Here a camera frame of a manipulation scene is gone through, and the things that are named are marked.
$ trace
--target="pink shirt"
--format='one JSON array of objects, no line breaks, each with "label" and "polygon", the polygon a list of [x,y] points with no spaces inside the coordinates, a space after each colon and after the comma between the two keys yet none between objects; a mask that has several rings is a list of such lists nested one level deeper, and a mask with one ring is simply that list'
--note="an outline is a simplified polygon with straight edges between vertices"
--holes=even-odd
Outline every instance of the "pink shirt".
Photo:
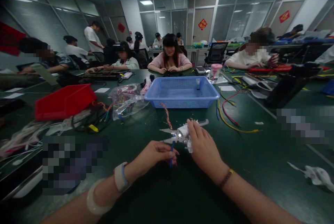
[{"label": "pink shirt", "polygon": [[[164,67],[163,55],[164,55],[164,52],[161,52],[158,56],[154,58],[154,60],[151,63],[149,63],[148,67],[150,65],[154,65],[155,67],[163,68]],[[181,65],[185,65],[185,64],[191,64],[191,62],[183,53],[179,53],[178,66],[180,67]]]}]

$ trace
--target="red diamond poster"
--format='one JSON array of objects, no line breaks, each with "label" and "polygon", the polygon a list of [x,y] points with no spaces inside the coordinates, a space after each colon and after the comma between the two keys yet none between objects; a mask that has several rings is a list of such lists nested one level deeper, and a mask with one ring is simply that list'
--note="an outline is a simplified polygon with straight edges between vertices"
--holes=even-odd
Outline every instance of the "red diamond poster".
[{"label": "red diamond poster", "polygon": [[18,56],[20,51],[17,49],[17,44],[25,37],[24,33],[0,22],[0,51]]},{"label": "red diamond poster", "polygon": [[117,27],[117,28],[121,31],[121,33],[123,33],[124,30],[125,30],[124,25],[122,25],[121,23],[118,24],[118,27]]},{"label": "red diamond poster", "polygon": [[208,23],[205,21],[205,19],[202,19],[202,21],[198,24],[201,30],[203,30],[207,25]]},{"label": "red diamond poster", "polygon": [[289,12],[289,10],[287,10],[286,12],[284,12],[284,13],[282,14],[282,16],[279,17],[279,21],[280,21],[281,23],[283,23],[283,22],[286,21],[288,18],[290,18],[290,12]]}]

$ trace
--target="yellow wire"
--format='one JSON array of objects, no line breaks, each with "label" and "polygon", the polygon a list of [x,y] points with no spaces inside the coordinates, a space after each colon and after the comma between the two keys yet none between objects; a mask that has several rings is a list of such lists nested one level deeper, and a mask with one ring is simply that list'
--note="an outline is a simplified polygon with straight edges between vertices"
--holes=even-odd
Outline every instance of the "yellow wire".
[{"label": "yellow wire", "polygon": [[221,119],[224,121],[224,123],[225,124],[227,124],[230,128],[232,128],[232,129],[234,129],[234,130],[236,130],[236,131],[238,131],[238,132],[243,132],[243,133],[254,133],[254,132],[259,132],[260,130],[258,130],[258,129],[255,129],[255,130],[252,130],[252,131],[242,131],[242,130],[239,130],[239,129],[236,129],[236,128],[234,128],[234,127],[232,127],[231,125],[229,125],[225,120],[224,120],[224,118],[223,118],[223,116],[222,116],[222,112],[221,112],[221,110],[220,110],[220,100],[218,100],[218,110],[219,110],[219,114],[220,114],[220,117],[221,117]]}]

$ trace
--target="fluorescent light panel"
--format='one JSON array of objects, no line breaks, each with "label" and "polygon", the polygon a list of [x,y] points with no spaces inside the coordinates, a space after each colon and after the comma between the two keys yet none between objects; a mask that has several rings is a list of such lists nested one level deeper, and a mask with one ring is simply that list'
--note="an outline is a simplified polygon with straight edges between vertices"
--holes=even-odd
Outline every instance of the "fluorescent light panel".
[{"label": "fluorescent light panel", "polygon": [[143,5],[152,5],[153,4],[151,0],[140,1],[140,3],[142,3]]}]

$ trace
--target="pixelated area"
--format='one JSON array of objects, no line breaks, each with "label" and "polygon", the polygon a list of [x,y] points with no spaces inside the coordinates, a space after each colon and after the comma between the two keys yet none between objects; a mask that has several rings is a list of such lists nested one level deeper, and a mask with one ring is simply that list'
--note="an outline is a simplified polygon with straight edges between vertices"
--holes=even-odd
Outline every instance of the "pixelated area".
[{"label": "pixelated area", "polygon": [[64,195],[92,173],[108,149],[107,136],[45,136],[43,138],[43,195]]},{"label": "pixelated area", "polygon": [[278,109],[277,123],[300,144],[329,145],[334,148],[334,109]]}]

